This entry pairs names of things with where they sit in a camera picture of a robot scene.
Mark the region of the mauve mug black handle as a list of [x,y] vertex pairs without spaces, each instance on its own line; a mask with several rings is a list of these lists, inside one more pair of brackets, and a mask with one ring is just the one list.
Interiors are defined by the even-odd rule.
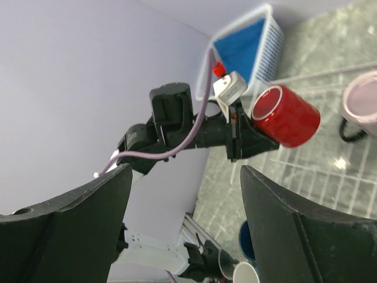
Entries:
[[[340,113],[339,136],[344,142],[354,143],[367,135],[376,136],[376,71],[364,73],[348,84],[343,92]],[[360,130],[346,136],[345,128],[349,122]]]

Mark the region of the red mug black handle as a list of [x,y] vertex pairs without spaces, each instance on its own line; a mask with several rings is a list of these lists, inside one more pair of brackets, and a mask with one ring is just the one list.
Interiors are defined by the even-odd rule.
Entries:
[[320,112],[293,90],[274,85],[257,98],[251,112],[255,126],[284,147],[309,141],[320,125]]

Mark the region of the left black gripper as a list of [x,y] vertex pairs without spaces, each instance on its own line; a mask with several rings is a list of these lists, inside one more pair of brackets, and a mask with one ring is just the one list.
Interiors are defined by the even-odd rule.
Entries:
[[229,122],[221,112],[203,119],[206,147],[224,146],[231,161],[248,159],[279,148],[278,142],[259,130],[246,116],[241,104],[232,105],[229,110]]

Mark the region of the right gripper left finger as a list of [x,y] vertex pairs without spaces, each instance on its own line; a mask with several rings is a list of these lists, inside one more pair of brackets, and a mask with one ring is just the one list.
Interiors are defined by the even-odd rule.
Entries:
[[105,282],[132,183],[124,164],[45,202],[1,216],[2,282]]

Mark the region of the dark blue mug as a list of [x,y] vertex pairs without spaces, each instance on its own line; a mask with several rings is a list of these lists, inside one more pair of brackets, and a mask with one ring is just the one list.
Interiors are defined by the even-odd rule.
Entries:
[[255,261],[252,239],[247,221],[243,222],[239,231],[239,245],[242,254],[250,261]]

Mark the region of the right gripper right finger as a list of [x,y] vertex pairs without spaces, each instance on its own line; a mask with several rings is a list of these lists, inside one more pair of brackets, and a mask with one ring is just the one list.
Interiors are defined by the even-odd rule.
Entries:
[[375,282],[376,221],[339,212],[243,166],[240,183],[261,282]]

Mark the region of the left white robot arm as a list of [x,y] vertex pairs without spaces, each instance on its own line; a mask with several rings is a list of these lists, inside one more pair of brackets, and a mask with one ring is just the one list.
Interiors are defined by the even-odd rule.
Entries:
[[[167,162],[183,150],[222,146],[227,158],[235,162],[279,147],[254,125],[239,99],[231,103],[228,113],[207,116],[207,103],[194,113],[187,83],[169,83],[150,91],[150,103],[150,119],[127,130],[106,171],[127,163],[133,170],[133,182],[137,182],[157,162]],[[172,278],[196,282],[224,279],[221,263],[237,263],[211,240],[167,245],[125,226],[120,230],[114,260],[163,269]]]

